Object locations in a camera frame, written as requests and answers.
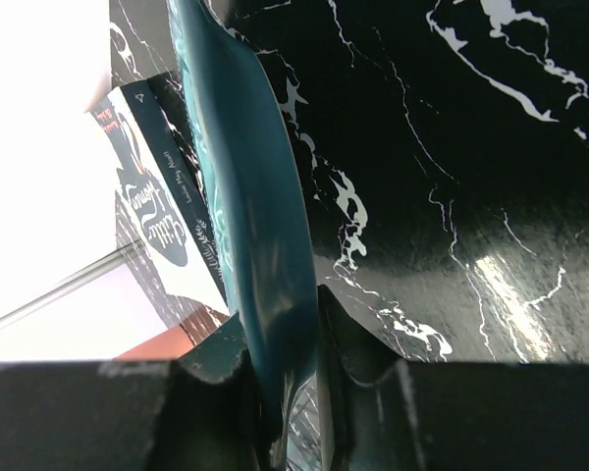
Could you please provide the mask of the teal scalloped plate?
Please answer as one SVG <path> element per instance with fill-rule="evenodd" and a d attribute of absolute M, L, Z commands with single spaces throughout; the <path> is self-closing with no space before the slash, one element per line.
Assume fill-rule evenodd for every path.
<path fill-rule="evenodd" d="M 168 5 L 226 296 L 239 314 L 268 434 L 313 371 L 317 287 L 288 132 L 255 54 L 202 1 Z"/>

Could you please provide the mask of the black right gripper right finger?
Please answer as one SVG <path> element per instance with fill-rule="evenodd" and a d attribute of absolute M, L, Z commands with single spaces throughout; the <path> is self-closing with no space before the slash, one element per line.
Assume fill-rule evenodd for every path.
<path fill-rule="evenodd" d="M 409 361 L 320 287 L 326 470 L 589 470 L 589 365 Z"/>

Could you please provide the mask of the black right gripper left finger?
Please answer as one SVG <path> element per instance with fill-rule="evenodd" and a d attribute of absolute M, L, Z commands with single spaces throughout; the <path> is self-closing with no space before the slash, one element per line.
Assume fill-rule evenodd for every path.
<path fill-rule="evenodd" d="M 0 363 L 0 470 L 257 470 L 257 427 L 237 319 L 177 360 Z"/>

